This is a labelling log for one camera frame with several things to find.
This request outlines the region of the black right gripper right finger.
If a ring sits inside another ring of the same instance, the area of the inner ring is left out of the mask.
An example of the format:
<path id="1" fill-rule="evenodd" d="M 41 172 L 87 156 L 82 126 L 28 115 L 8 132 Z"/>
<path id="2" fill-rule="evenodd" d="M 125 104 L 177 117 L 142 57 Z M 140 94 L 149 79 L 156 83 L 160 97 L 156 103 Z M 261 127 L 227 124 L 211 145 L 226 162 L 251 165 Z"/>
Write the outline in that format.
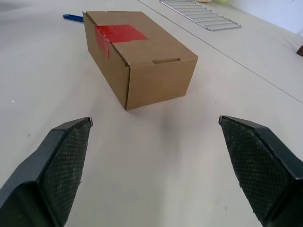
<path id="1" fill-rule="evenodd" d="M 235 175 L 264 227 L 303 225 L 303 162 L 266 126 L 221 115 Z"/>

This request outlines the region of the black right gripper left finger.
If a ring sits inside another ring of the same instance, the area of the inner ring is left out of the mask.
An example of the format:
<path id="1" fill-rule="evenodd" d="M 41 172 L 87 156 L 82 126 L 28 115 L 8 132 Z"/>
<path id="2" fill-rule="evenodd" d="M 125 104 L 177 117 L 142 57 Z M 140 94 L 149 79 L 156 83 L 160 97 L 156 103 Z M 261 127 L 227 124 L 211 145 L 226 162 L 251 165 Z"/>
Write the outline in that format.
<path id="1" fill-rule="evenodd" d="M 2 227 L 63 227 L 81 183 L 90 117 L 49 131 L 0 189 Z"/>

